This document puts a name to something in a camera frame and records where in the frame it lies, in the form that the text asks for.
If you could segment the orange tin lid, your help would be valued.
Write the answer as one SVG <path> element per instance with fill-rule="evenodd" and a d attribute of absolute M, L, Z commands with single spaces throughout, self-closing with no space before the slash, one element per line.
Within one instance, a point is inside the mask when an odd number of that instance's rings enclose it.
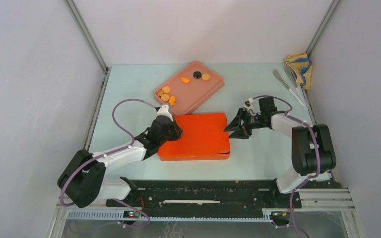
<path fill-rule="evenodd" d="M 183 130 L 177 141 L 168 141 L 158 152 L 172 154 L 214 154 L 230 150 L 229 134 L 224 132 L 228 125 L 225 113 L 205 113 L 176 116 Z"/>

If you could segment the metal serving tongs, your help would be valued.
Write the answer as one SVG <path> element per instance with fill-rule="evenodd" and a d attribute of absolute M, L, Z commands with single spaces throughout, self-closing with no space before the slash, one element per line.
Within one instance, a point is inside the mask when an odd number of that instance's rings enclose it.
<path fill-rule="evenodd" d="M 283 80 L 278 70 L 273 70 L 274 77 L 290 92 L 290 94 L 299 102 L 299 104 L 307 111 L 307 105 L 301 100 L 301 98 L 290 88 L 290 86 Z"/>

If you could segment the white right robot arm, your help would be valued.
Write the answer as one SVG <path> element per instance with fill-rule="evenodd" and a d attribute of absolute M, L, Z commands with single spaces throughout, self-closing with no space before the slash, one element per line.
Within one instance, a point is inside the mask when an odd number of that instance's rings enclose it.
<path fill-rule="evenodd" d="M 288 194 L 297 191 L 308 181 L 336 167 L 336 155 L 326 124 L 309 124 L 280 111 L 275 105 L 275 96 L 257 96 L 259 112 L 253 111 L 253 98 L 249 98 L 238 109 L 233 120 L 225 127 L 231 139 L 249 139 L 254 129 L 269 128 L 291 139 L 292 165 L 286 173 L 275 180 L 269 193 L 269 202 L 282 207 L 289 200 Z"/>

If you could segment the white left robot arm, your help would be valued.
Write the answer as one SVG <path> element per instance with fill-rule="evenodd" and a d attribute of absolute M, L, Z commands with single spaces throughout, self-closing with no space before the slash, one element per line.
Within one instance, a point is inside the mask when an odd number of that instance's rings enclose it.
<path fill-rule="evenodd" d="M 118 199 L 124 206 L 134 205 L 137 193 L 132 183 L 120 175 L 120 168 L 150 158 L 166 142 L 179 140 L 182 132 L 174 118 L 157 116 L 150 127 L 134 137 L 132 144 L 104 152 L 77 151 L 57 181 L 62 192 L 60 204 L 65 205 L 66 195 L 79 208 L 96 199 Z"/>

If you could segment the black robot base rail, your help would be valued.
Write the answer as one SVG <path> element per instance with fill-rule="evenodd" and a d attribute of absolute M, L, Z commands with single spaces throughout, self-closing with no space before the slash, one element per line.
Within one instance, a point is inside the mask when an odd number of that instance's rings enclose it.
<path fill-rule="evenodd" d="M 346 189 L 329 179 L 308 182 L 293 196 L 275 180 L 132 180 L 124 203 L 155 220 L 261 220 L 294 211 L 338 211 L 353 204 Z"/>

